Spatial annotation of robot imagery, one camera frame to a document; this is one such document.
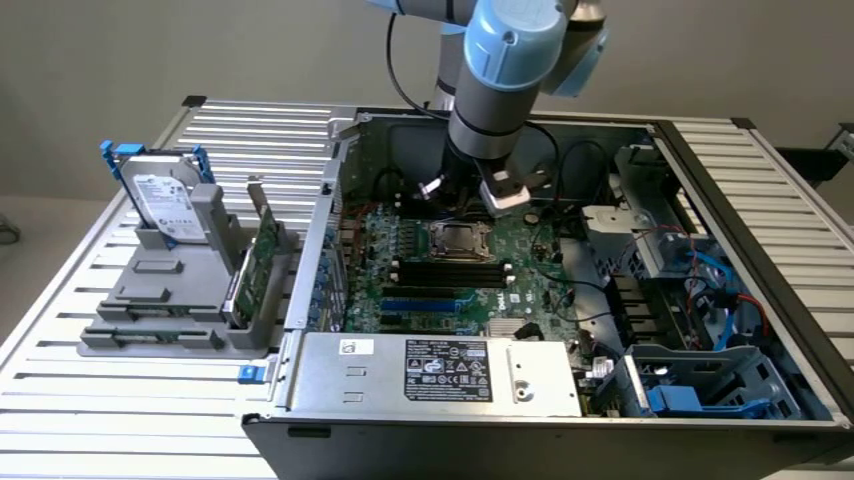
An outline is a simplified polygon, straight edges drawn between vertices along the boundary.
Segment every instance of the floor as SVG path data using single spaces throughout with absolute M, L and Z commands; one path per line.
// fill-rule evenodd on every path
M 0 196 L 0 212 L 21 229 L 0 245 L 0 342 L 17 325 L 106 202 Z

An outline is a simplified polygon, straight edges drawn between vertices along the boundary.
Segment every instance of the blue cable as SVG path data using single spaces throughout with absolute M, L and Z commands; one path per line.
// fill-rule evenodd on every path
M 720 272 L 723 272 L 723 278 L 725 279 L 725 283 L 729 283 L 732 281 L 732 269 L 725 265 L 723 265 L 720 262 L 717 262 L 717 260 L 715 260 L 711 256 L 705 255 L 701 252 L 691 251 L 688 252 L 688 257 L 696 257 L 696 259 L 701 261 L 705 265 L 709 265 L 717 270 L 720 270 Z
M 725 324 L 723 325 L 723 333 L 720 334 L 720 339 L 717 343 L 715 343 L 715 347 L 712 351 L 719 352 L 725 348 L 725 342 L 729 340 L 732 336 L 732 327 L 735 327 L 735 315 L 732 312 L 725 312 Z

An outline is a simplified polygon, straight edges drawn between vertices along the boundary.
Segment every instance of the chip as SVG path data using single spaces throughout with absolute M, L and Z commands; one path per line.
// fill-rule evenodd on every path
M 482 223 L 434 222 L 429 225 L 429 255 L 446 260 L 486 261 L 488 234 Z

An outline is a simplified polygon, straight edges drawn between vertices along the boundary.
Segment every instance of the wire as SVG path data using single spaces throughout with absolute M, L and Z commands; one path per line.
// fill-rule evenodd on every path
M 378 191 L 378 182 L 382 179 L 382 177 L 388 174 L 394 174 L 400 178 L 400 180 L 405 180 L 405 177 L 402 176 L 402 171 L 397 167 L 392 166 L 392 167 L 381 168 L 380 171 L 376 173 L 376 176 L 373 177 L 373 184 L 370 187 L 370 201 L 380 200 L 380 198 L 376 195 Z
M 727 310 L 725 312 L 725 324 L 723 325 L 723 333 L 720 334 L 720 338 L 717 339 L 717 343 L 715 343 L 712 351 L 719 352 L 725 348 L 725 342 L 729 340 L 732 336 L 732 327 L 735 326 L 735 314 Z
M 560 157 L 560 160 L 557 161 L 557 166 L 556 166 L 556 177 L 557 180 L 554 182 L 554 198 L 553 201 L 557 202 L 560 200 L 560 197 L 563 195 L 563 167 L 565 164 L 565 159 L 569 156 L 569 153 L 572 153 L 572 151 L 580 147 L 581 145 L 588 145 L 591 147 L 595 148 L 595 150 L 597 150 L 599 152 L 599 158 L 601 159 L 601 163 L 604 165 L 604 171 L 603 171 L 603 180 L 599 182 L 599 186 L 596 187 L 596 193 L 593 195 L 593 197 L 589 199 L 588 203 L 592 203 L 596 201 L 596 198 L 599 198 L 599 193 L 601 193 L 601 187 L 605 184 L 605 182 L 608 181 L 608 176 L 611 174 L 611 165 L 609 165 L 609 161 L 608 161 L 608 154 L 604 151 L 604 148 L 601 147 L 601 145 L 599 145 L 596 142 L 593 142 L 592 140 L 580 140 L 577 142 L 575 142 L 572 145 L 569 145 L 569 148 L 567 148 L 565 152 L 563 152 L 563 156 Z
M 613 355 L 612 360 L 617 361 L 619 357 L 621 357 L 621 354 L 613 350 L 611 347 L 608 347 L 603 342 L 592 342 L 592 346 L 589 347 L 589 351 L 592 352 L 592 354 L 595 355 L 596 352 L 596 348 L 600 348 L 601 350 L 604 350 L 605 355 L 609 353 Z
M 388 78 L 390 79 L 390 84 L 393 85 L 394 90 L 397 91 L 397 95 L 400 95 L 400 98 L 402 99 L 402 101 L 409 105 L 409 107 L 412 107 L 417 111 L 417 113 L 420 113 L 426 117 L 434 118 L 436 120 L 446 121 L 448 117 L 430 112 L 424 107 L 421 107 L 417 103 L 414 103 L 409 98 L 409 96 L 402 91 L 402 88 L 400 88 L 400 83 L 397 82 L 397 75 L 394 75 L 394 67 L 390 63 L 390 39 L 393 36 L 396 20 L 397 20 L 397 14 L 392 13 L 390 17 L 388 17 L 388 30 L 385 32 L 385 69 L 388 70 Z
M 406 103 L 409 107 L 414 109 L 417 113 L 420 113 L 421 115 L 429 118 L 434 118 L 436 120 L 441 120 L 446 122 L 449 120 L 449 117 L 445 117 L 444 115 L 430 112 L 424 107 L 421 107 L 417 103 L 414 103 L 414 101 L 409 98 L 409 96 L 402 91 L 402 87 L 400 87 L 400 82 L 397 81 L 397 75 L 394 74 L 393 63 L 390 61 L 390 40 L 393 38 L 396 20 L 397 20 L 397 14 L 392 13 L 390 16 L 388 17 L 388 30 L 385 31 L 385 70 L 388 71 L 388 79 L 390 80 L 390 85 L 394 87 L 394 91 L 397 92 L 397 95 L 400 96 L 402 101 Z M 554 139 L 554 136 L 545 129 L 545 127 L 542 127 L 537 123 L 533 123 L 530 120 L 525 120 L 524 125 L 532 128 L 533 130 L 536 130 L 537 132 L 540 132 L 548 139 L 548 143 L 550 143 L 550 147 L 553 149 L 553 155 L 554 155 L 553 162 L 557 163 L 560 159 L 560 147 L 557 146 L 557 140 Z
M 560 313 L 556 310 L 554 310 L 553 314 L 564 322 L 568 322 L 568 323 L 583 323 L 583 322 L 589 322 L 591 320 L 595 320 L 596 318 L 600 318 L 600 317 L 604 317 L 607 315 L 611 315 L 611 312 L 596 313 L 595 315 L 591 315 L 587 318 L 576 318 L 576 319 L 571 319 L 571 318 L 564 317 L 563 315 L 560 315 Z
M 761 303 L 759 303 L 759 300 L 756 300 L 753 297 L 743 293 L 739 293 L 736 295 L 736 298 L 747 303 L 751 303 L 756 307 L 756 310 L 759 310 L 759 317 L 761 318 L 761 334 L 767 337 L 771 333 L 771 324 L 768 322 L 768 316 L 764 314 L 764 307 L 761 306 Z
M 542 127 L 537 123 L 533 123 L 529 120 L 525 120 L 524 125 L 526 127 L 532 128 L 533 130 L 536 130 L 537 132 L 540 132 L 542 135 L 545 135 L 545 138 L 548 139 L 548 143 L 550 143 L 550 148 L 552 148 L 552 151 L 553 151 L 553 157 L 554 158 L 553 158 L 552 162 L 554 164 L 560 164 L 560 146 L 557 145 L 557 140 L 554 139 L 554 136 L 545 129 L 545 127 Z
M 596 290 L 599 290 L 599 292 L 604 293 L 604 288 L 603 288 L 603 287 L 600 287 L 599 285 L 596 285 L 596 284 L 595 284 L 595 283 L 592 283 L 592 282 L 585 282 L 585 281 L 583 281 L 583 280 L 561 280 L 561 282 L 563 282 L 565 285 L 585 285 L 585 286 L 592 287 L 592 288 L 595 288 Z

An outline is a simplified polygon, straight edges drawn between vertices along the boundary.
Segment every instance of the white wall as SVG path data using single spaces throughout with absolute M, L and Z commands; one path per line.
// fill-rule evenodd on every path
M 540 108 L 748 116 L 780 145 L 854 118 L 854 2 L 604 0 L 589 88 Z M 0 192 L 106 198 L 101 139 L 150 141 L 186 94 L 400 103 L 386 16 L 362 0 L 0 0 Z M 398 76 L 430 92 L 436 26 L 398 22 Z

